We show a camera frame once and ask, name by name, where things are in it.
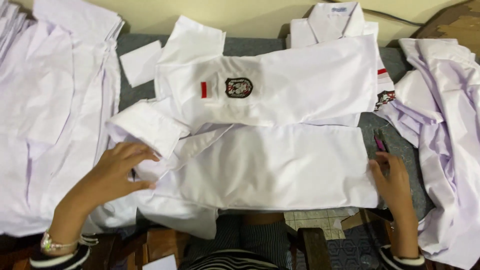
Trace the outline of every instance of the shirt collar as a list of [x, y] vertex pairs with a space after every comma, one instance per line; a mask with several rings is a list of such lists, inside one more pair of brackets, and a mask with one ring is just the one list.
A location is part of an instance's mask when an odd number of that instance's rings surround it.
[[[347, 25], [336, 25], [331, 16], [337, 15], [348, 16]], [[358, 2], [317, 3], [308, 17], [308, 23], [320, 43], [362, 35], [365, 19]]]

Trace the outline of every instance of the stack of white shirts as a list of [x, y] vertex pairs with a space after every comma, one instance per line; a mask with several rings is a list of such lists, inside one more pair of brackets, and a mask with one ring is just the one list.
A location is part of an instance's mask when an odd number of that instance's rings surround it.
[[[343, 3], [317, 3], [308, 18], [294, 19], [290, 22], [290, 36], [287, 46], [291, 48], [303, 48], [306, 46], [335, 40], [345, 37], [357, 37], [373, 35], [375, 40], [378, 36], [378, 23], [367, 22], [363, 17], [363, 11], [358, 2]], [[378, 45], [374, 60], [377, 61], [377, 100], [375, 109], [379, 109], [395, 99], [395, 89], [392, 79], [387, 73], [380, 58]], [[350, 114], [341, 117], [307, 121], [315, 125], [345, 125], [358, 126], [360, 114]]]
[[420, 221], [426, 258], [470, 269], [480, 257], [480, 66], [455, 39], [401, 39], [415, 70], [378, 114], [418, 147], [436, 208]]
[[203, 238], [215, 236], [217, 209], [376, 207], [361, 130], [302, 123], [374, 110], [374, 36], [255, 57], [225, 57], [224, 42], [221, 30], [181, 16], [156, 66], [156, 99], [107, 123], [113, 141], [162, 155], [135, 168], [157, 189], [123, 200]]
[[40, 233], [108, 145], [122, 19], [81, 0], [36, 0], [38, 22], [0, 66], [0, 232]]
[[18, 12], [17, 4], [0, 0], [0, 65], [16, 36], [31, 26], [34, 21], [26, 19], [26, 14]]

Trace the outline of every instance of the striped pants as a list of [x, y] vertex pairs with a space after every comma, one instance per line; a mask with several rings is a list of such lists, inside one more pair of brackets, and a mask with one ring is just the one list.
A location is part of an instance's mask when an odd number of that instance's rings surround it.
[[251, 251], [281, 269], [293, 269], [285, 221], [267, 225], [243, 225], [241, 216], [225, 215], [216, 220], [216, 228], [213, 240], [191, 237], [179, 270], [188, 270], [196, 259], [225, 249]]

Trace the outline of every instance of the bracelet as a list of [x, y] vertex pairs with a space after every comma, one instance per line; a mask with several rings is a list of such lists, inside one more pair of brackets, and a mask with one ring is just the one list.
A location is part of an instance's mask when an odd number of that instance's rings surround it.
[[70, 244], [57, 244], [54, 243], [52, 238], [50, 237], [50, 234], [48, 233], [48, 229], [43, 233], [43, 238], [42, 241], [40, 242], [40, 248], [44, 252], [52, 252], [52, 251], [58, 251], [58, 250], [63, 250], [66, 248], [69, 248], [73, 245], [76, 244], [83, 244], [83, 245], [96, 245], [98, 244], [98, 240], [94, 238], [86, 238], [80, 235], [79, 239], [73, 243]]

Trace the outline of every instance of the person's right hand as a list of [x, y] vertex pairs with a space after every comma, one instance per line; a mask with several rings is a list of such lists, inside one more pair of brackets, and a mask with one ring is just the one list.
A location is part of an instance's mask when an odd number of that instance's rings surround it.
[[[369, 161], [378, 193], [387, 203], [394, 219], [415, 217], [408, 172], [402, 158], [386, 152], [377, 152], [377, 159]], [[389, 175], [384, 172], [390, 169]]]

